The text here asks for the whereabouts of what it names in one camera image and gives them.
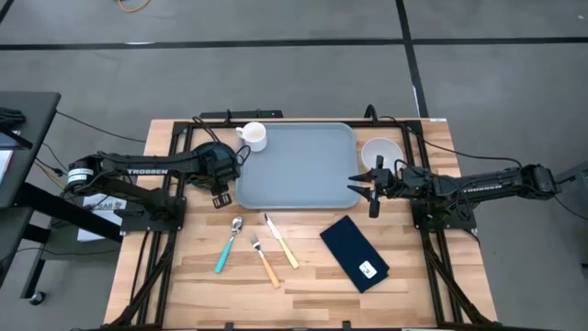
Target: concrete floor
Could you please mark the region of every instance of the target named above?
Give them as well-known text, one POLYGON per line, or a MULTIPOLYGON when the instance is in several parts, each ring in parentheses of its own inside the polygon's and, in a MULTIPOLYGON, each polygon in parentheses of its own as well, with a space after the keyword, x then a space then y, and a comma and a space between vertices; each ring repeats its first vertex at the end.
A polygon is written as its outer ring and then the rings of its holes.
MULTIPOLYGON (((406 7, 415 38, 588 36, 585 1, 410 0, 406 7)), ((122 13, 114 1, 16 0, 0 26, 3 44, 400 35, 390 0, 167 0, 136 14, 122 13)), ((448 118, 460 151, 511 156, 556 173, 587 161, 588 44, 415 49, 430 116, 448 118)), ((416 115, 402 46, 1 51, 0 73, 0 89, 58 91, 60 111, 134 137, 145 136, 151 118, 227 108, 340 117, 361 116, 373 103, 382 115, 416 115)), ((66 162, 97 150, 142 152, 140 144, 64 118, 54 121, 46 143, 66 162)), ((52 163, 47 151, 40 158, 52 163)), ((459 162, 463 174, 508 166, 459 162)), ((57 193, 37 169, 28 180, 57 193)), ((562 199, 588 215, 573 188, 566 192, 562 199)), ((588 280, 580 262, 588 261, 588 223, 555 201, 487 202, 476 216, 500 320, 584 330, 588 280)), ((47 220, 38 215, 34 222, 47 220)), ((33 257, 17 256, 0 291, 0 329, 98 326, 116 257, 48 263, 40 288, 50 298, 32 307, 18 295, 33 257)))

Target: fork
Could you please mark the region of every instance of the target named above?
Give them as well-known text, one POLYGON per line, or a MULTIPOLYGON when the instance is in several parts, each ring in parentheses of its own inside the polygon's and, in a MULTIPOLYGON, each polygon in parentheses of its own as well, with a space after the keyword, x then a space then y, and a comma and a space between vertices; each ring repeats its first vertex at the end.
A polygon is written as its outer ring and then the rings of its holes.
POLYGON ((269 266, 269 262, 267 262, 264 252, 261 251, 261 244, 259 243, 259 239, 257 239, 257 235, 255 235, 255 233, 251 233, 251 245, 254 246, 254 248, 257 250, 257 253, 259 253, 259 256, 261 257, 261 260, 264 261, 264 267, 266 267, 267 276, 269 276, 269 278, 272 280, 274 288, 277 289, 280 286, 279 280, 277 279, 274 270, 272 270, 272 268, 269 266))

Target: napkin label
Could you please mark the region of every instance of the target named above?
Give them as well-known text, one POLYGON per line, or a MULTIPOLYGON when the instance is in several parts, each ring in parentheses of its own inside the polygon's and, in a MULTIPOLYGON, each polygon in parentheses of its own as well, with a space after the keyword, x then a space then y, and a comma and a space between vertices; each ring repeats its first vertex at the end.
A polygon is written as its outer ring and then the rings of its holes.
POLYGON ((359 265, 359 269, 361 270, 361 272, 364 273, 364 275, 366 275, 366 277, 370 280, 372 277, 376 276, 376 274, 378 273, 374 267, 372 267, 371 263, 365 261, 364 263, 359 265))

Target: metal spoon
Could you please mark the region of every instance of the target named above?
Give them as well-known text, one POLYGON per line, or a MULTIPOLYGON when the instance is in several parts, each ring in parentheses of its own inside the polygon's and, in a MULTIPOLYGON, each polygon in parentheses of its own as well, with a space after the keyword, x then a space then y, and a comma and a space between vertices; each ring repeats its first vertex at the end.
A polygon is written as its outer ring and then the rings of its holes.
POLYGON ((231 250, 232 240, 235 236, 241 231, 243 228, 243 218, 240 216, 235 217, 232 220, 231 224, 231 238, 229 238, 229 242, 224 247, 222 251, 222 255, 220 256, 219 262, 217 263, 217 267, 214 269, 214 272, 221 273, 222 268, 224 267, 224 263, 227 261, 227 257, 229 256, 229 251, 231 250))

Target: black floor stripe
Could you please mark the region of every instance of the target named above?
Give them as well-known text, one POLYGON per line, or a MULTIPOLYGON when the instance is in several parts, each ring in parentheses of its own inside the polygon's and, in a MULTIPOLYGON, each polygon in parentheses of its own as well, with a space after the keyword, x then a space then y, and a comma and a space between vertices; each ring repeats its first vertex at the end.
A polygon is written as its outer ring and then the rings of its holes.
POLYGON ((8 10, 10 9, 10 6, 14 2, 15 2, 15 0, 6 0, 6 2, 2 6, 2 9, 0 9, 0 24, 2 24, 2 21, 4 20, 4 17, 6 17, 6 14, 8 14, 8 10))
POLYGON ((402 45, 401 39, 316 39, 316 40, 225 40, 225 41, 164 41, 136 43, 67 43, 0 45, 0 51, 68 51, 68 50, 164 50, 213 49, 247 47, 303 46, 384 46, 402 45))
POLYGON ((527 45, 588 43, 588 37, 414 39, 413 45, 527 45))
POLYGON ((406 8, 404 1, 396 0, 396 8, 398 9, 398 17, 401 22, 402 38, 404 41, 404 51, 406 52, 406 60, 408 61, 408 68, 411 74, 411 81, 413 82, 414 96, 416 98, 416 107, 418 117, 428 118, 429 110, 424 101, 423 83, 421 75, 419 74, 419 66, 416 62, 416 54, 414 53, 413 38, 411 36, 411 29, 408 25, 408 17, 406 16, 406 8))

